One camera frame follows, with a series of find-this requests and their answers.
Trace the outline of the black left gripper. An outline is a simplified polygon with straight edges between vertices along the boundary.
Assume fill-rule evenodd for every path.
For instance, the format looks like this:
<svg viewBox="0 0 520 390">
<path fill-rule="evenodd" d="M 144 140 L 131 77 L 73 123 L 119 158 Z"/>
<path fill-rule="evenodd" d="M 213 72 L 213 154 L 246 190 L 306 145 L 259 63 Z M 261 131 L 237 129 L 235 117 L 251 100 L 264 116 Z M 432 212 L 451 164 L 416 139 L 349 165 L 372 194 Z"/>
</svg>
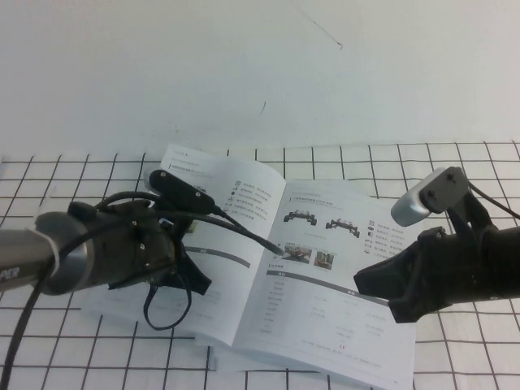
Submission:
<svg viewBox="0 0 520 390">
<path fill-rule="evenodd" d="M 154 217 L 148 202 L 123 202 L 94 209 L 89 206 L 80 221 L 88 232 L 119 223 L 85 242 L 88 270 L 80 286 L 107 284 L 110 289 L 174 276 L 174 286 L 205 295 L 212 280 L 188 256 L 183 245 L 175 247 L 168 230 Z"/>
</svg>

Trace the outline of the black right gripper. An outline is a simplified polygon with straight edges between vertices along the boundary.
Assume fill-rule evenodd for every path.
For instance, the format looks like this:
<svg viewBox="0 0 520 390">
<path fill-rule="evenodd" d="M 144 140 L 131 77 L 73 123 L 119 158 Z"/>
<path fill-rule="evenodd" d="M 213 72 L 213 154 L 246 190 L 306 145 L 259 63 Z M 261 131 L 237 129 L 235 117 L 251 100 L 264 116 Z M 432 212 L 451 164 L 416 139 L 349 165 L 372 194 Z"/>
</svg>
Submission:
<svg viewBox="0 0 520 390">
<path fill-rule="evenodd" d="M 406 249 L 358 271 L 353 280 L 359 293 L 390 300 L 396 323 L 416 323 L 451 305 L 488 299 L 488 277 L 474 233 L 448 235 L 436 227 L 422 232 L 417 242 L 416 257 Z M 410 294 L 404 295 L 409 285 Z"/>
</svg>

